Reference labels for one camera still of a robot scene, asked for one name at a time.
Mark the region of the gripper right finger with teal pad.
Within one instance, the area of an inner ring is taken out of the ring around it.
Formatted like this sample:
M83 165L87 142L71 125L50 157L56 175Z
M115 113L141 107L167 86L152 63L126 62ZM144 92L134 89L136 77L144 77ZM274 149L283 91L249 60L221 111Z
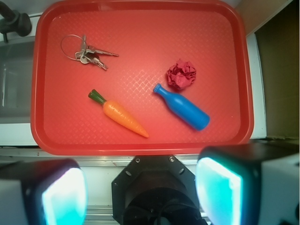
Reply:
M195 187L213 225L297 225L300 147L279 142L206 147L197 160Z

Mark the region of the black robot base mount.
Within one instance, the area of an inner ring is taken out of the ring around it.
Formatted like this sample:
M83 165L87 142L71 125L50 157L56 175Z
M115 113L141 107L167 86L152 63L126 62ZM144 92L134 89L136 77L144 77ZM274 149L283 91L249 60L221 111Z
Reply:
M205 225L195 175L175 156L136 156L112 181L121 225Z

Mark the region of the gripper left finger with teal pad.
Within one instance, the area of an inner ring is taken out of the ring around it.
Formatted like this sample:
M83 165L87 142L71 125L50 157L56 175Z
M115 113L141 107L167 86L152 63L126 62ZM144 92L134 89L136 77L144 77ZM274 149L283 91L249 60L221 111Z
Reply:
M70 158L0 164L2 225L82 225L87 181Z

